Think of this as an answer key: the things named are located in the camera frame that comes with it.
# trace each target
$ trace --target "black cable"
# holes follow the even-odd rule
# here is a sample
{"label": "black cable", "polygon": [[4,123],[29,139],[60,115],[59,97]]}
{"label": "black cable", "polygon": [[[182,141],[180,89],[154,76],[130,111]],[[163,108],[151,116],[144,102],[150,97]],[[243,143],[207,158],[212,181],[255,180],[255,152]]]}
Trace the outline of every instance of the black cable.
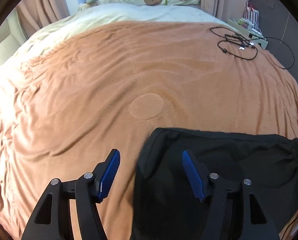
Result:
{"label": "black cable", "polygon": [[285,236],[287,230],[290,228],[290,226],[291,226],[297,219],[298,219],[298,215],[297,215],[297,217],[294,218],[294,219],[292,220],[292,222],[287,226],[287,228],[285,229],[284,234],[283,234],[281,240],[283,240],[283,238],[284,238],[284,236]]}
{"label": "black cable", "polygon": [[[230,31],[230,32],[233,32],[235,36],[227,35],[227,34],[225,34],[225,36],[221,36],[220,34],[215,33],[215,32],[213,31],[214,29],[225,29],[225,30],[228,30],[228,31]],[[225,39],[225,40],[223,40],[223,41],[218,42],[218,47],[219,47],[224,53],[229,53],[229,54],[231,54],[231,55],[233,55],[233,56],[235,56],[235,57],[237,57],[237,58],[241,58],[241,59],[244,59],[244,60],[253,60],[253,59],[256,58],[256,56],[257,56],[257,54],[258,54],[258,49],[257,49],[255,46],[252,46],[252,45],[250,44],[250,42],[252,42],[252,41],[256,41],[256,40],[263,40],[263,39],[274,39],[274,40],[278,40],[278,41],[282,42],[283,44],[285,44],[285,45],[288,47],[288,49],[291,51],[291,53],[292,53],[292,57],[293,57],[293,64],[292,64],[290,67],[288,67],[288,68],[280,67],[280,66],[276,65],[275,63],[274,63],[274,65],[276,65],[276,66],[277,66],[278,68],[280,68],[280,69],[285,69],[285,70],[287,70],[287,69],[292,68],[292,67],[294,66],[294,64],[295,64],[295,56],[294,56],[294,53],[293,53],[292,49],[290,48],[290,46],[289,46],[288,44],[286,44],[286,43],[285,43],[283,40],[281,40],[281,39],[278,39],[278,38],[275,38],[275,37],[263,37],[263,38],[257,38],[257,39],[250,39],[250,40],[248,40],[248,39],[244,38],[241,34],[235,32],[235,31],[233,31],[233,30],[231,30],[231,29],[229,29],[229,28],[223,27],[223,26],[212,27],[212,28],[210,28],[210,31],[211,31],[213,34],[215,34],[215,35],[217,35],[217,36],[219,36],[219,37]],[[256,54],[255,54],[255,56],[254,56],[253,58],[243,58],[243,57],[240,57],[240,56],[238,56],[238,55],[236,55],[236,54],[234,54],[234,53],[229,52],[227,49],[220,47],[219,44],[220,44],[221,42],[229,42],[229,43],[231,43],[231,44],[235,44],[235,45],[238,45],[238,46],[243,46],[243,45],[244,45],[244,42],[245,42],[245,43],[247,43],[247,47],[251,46],[252,48],[255,48],[255,49],[256,49]]]}

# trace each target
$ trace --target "red and white striped bag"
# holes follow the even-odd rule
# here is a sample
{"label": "red and white striped bag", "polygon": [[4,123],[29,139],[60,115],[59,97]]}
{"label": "red and white striped bag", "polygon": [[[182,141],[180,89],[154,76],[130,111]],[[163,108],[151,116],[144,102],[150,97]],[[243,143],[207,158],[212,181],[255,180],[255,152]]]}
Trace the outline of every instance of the red and white striped bag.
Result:
{"label": "red and white striped bag", "polygon": [[259,11],[249,1],[245,5],[244,18],[248,19],[257,31],[259,30]]}

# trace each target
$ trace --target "circular imprint on blanket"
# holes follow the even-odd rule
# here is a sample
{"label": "circular imprint on blanket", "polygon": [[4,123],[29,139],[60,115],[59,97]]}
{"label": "circular imprint on blanket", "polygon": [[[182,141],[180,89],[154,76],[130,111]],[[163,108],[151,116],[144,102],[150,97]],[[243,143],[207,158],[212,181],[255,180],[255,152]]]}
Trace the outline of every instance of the circular imprint on blanket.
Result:
{"label": "circular imprint on blanket", "polygon": [[162,112],[164,101],[156,94],[145,94],[133,100],[129,112],[134,118],[147,120]]}

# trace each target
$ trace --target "mattress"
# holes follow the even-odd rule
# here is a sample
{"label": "mattress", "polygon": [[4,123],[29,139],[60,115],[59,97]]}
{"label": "mattress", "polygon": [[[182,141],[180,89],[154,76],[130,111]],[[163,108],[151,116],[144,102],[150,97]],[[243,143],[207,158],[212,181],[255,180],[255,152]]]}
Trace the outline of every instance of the mattress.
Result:
{"label": "mattress", "polygon": [[298,138],[294,78],[268,51],[224,54],[220,24],[195,8],[101,5],[40,30],[0,68],[0,224],[13,239],[51,179],[77,179],[112,148],[121,165],[98,210],[108,239],[129,239],[135,165],[157,127]]}

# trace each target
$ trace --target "hanging cord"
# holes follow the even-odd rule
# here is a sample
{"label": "hanging cord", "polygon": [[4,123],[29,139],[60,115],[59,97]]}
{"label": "hanging cord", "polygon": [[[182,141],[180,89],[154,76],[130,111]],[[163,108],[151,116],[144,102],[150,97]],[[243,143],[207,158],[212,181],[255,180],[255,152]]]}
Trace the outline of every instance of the hanging cord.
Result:
{"label": "hanging cord", "polygon": [[[230,31],[230,32],[233,32],[234,35],[225,34],[224,36],[222,36],[222,35],[220,35],[220,34],[214,32],[214,31],[213,31],[214,29],[225,29],[225,30],[228,30],[228,31]],[[228,54],[230,54],[230,55],[233,55],[233,56],[235,56],[235,57],[237,57],[237,58],[244,59],[244,60],[253,60],[253,59],[255,59],[255,58],[257,57],[257,55],[258,55],[258,49],[257,49],[256,46],[254,46],[254,44],[252,43],[252,41],[263,40],[263,39],[274,39],[274,40],[278,40],[278,41],[280,41],[281,43],[285,44],[285,45],[288,47],[288,49],[291,51],[291,53],[292,53],[292,57],[293,57],[293,63],[292,63],[292,65],[291,65],[290,67],[288,67],[288,68],[280,67],[280,66],[276,65],[275,63],[274,63],[274,65],[277,66],[277,67],[280,68],[280,69],[285,69],[285,70],[287,70],[287,69],[292,68],[292,67],[294,66],[294,64],[295,64],[295,57],[294,57],[294,53],[293,53],[292,49],[290,48],[290,46],[289,46],[288,44],[286,44],[286,43],[285,43],[283,40],[281,40],[281,39],[278,39],[278,38],[275,38],[275,37],[263,37],[263,38],[257,38],[257,39],[250,39],[250,40],[248,40],[248,39],[244,38],[241,34],[236,33],[235,31],[233,31],[233,30],[231,30],[231,29],[229,29],[229,28],[223,27],[223,26],[212,27],[212,28],[210,28],[210,31],[211,31],[213,34],[215,34],[215,35],[217,35],[217,36],[219,36],[219,37],[221,37],[221,38],[224,38],[223,41],[219,41],[218,44],[217,44],[218,47],[223,51],[223,53],[228,53]],[[227,49],[222,48],[222,47],[220,46],[220,44],[223,43],[223,42],[228,42],[228,43],[230,43],[230,44],[234,44],[234,45],[240,46],[240,47],[242,47],[242,48],[245,48],[245,47],[251,47],[252,49],[255,49],[255,50],[256,50],[255,56],[252,57],[252,58],[244,58],[244,57],[238,56],[238,55],[236,55],[236,54],[234,54],[234,53],[232,53],[232,52],[229,52]]]}
{"label": "hanging cord", "polygon": [[286,232],[287,232],[287,230],[290,228],[290,226],[296,221],[298,219],[298,215],[297,215],[297,217],[296,218],[294,218],[293,220],[292,220],[292,222],[287,226],[287,228],[285,229],[285,231],[284,231],[284,234],[283,234],[283,236],[282,236],[282,238],[281,238],[281,240],[283,240],[284,239],[284,236],[285,236],[285,234],[286,234]]}

